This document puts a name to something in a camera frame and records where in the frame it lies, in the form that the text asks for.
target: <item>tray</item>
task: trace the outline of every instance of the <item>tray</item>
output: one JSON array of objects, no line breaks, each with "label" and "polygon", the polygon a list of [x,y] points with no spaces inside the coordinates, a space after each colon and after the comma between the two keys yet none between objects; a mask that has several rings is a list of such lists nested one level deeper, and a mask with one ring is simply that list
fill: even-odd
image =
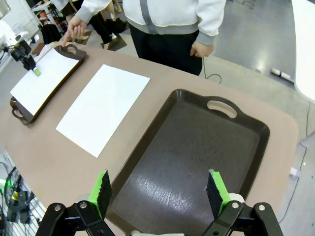
[{"label": "tray", "polygon": [[[236,117],[210,110],[209,101],[228,105]],[[208,170],[220,171],[228,192],[246,198],[269,134],[227,99],[173,91],[114,180],[106,217],[126,235],[201,235],[213,221]]]},{"label": "tray", "polygon": [[[72,53],[68,51],[69,48],[73,48],[75,50],[75,53]],[[19,119],[23,125],[29,125],[30,123],[33,123],[39,114],[42,112],[42,110],[45,108],[47,103],[50,101],[50,99],[56,94],[56,92],[60,89],[60,87],[66,82],[66,80],[73,74],[73,72],[83,63],[87,53],[79,50],[76,46],[73,44],[69,44],[65,47],[63,46],[56,46],[54,48],[58,53],[63,55],[64,57],[77,59],[79,60],[78,63],[69,71],[69,73],[60,81],[60,83],[56,86],[56,88],[50,93],[50,95],[47,97],[45,102],[42,104],[42,106],[38,109],[36,114],[33,116],[19,101],[13,96],[10,99],[10,106],[12,108],[12,114],[15,118]]]}]

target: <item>paper on tray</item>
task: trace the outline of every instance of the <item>paper on tray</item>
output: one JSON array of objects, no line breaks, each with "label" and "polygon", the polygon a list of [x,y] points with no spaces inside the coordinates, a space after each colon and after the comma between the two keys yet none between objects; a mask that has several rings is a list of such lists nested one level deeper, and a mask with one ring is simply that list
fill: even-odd
[{"label": "paper on tray", "polygon": [[103,65],[56,129],[97,158],[148,82],[147,77]]},{"label": "paper on tray", "polygon": [[41,72],[40,76],[36,76],[31,70],[28,71],[12,89],[12,96],[34,116],[78,61],[64,57],[52,49],[36,64]]}]

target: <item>screw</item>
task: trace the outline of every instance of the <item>screw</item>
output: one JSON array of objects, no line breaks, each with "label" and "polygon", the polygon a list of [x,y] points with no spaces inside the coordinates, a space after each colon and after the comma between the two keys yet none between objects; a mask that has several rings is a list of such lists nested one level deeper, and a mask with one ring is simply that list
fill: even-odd
[{"label": "screw", "polygon": [[61,206],[60,205],[56,205],[55,206],[55,211],[59,211],[61,209]]},{"label": "screw", "polygon": [[238,208],[239,206],[238,206],[238,203],[232,203],[232,207],[233,208]]},{"label": "screw", "polygon": [[265,210],[265,206],[264,206],[264,205],[259,205],[259,206],[258,206],[258,209],[259,209],[259,210]]},{"label": "screw", "polygon": [[87,203],[81,203],[81,204],[80,204],[80,208],[83,209],[83,208],[86,208],[86,207],[87,207]]}]

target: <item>gray floor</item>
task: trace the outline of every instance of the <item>gray floor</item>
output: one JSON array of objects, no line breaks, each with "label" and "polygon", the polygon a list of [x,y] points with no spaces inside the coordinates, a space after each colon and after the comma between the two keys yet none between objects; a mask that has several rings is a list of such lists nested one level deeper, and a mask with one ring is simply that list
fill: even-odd
[{"label": "gray floor", "polygon": [[214,56],[271,75],[272,67],[295,78],[295,29],[289,0],[227,1]]},{"label": "gray floor", "polygon": [[[253,9],[250,9],[248,2],[254,3]],[[270,68],[275,67],[294,75],[295,37],[291,2],[257,0],[244,4],[248,6],[227,2],[225,19],[216,41],[214,55],[205,59],[206,74],[218,73],[222,76],[224,86],[247,93],[291,115],[298,124],[299,138],[302,139],[306,136],[309,102],[292,89],[292,86],[287,86],[282,80],[269,74]],[[118,52],[136,57],[131,36],[121,36],[127,46]],[[93,31],[87,45],[101,48],[100,41],[99,35]],[[0,107],[8,103],[9,91],[24,73],[24,69],[14,63],[1,73]],[[308,133],[313,130],[314,104],[310,106]],[[287,214],[281,222],[285,236],[315,235],[314,156],[315,146],[312,146],[307,150],[300,180]],[[302,158],[303,153],[296,157],[293,164],[295,168],[300,167]],[[276,212],[279,220],[284,216],[295,184],[296,180],[288,177],[287,192]]]}]

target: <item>person's hand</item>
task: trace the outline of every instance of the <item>person's hand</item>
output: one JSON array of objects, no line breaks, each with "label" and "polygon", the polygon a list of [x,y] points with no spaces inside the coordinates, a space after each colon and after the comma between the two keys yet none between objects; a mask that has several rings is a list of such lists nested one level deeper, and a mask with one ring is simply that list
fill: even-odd
[{"label": "person's hand", "polygon": [[87,24],[81,21],[79,17],[74,16],[68,23],[68,30],[63,38],[63,46],[65,46],[66,42],[83,35],[86,28]]},{"label": "person's hand", "polygon": [[197,40],[192,44],[190,55],[199,58],[208,57],[214,50],[213,45],[204,45]]}]

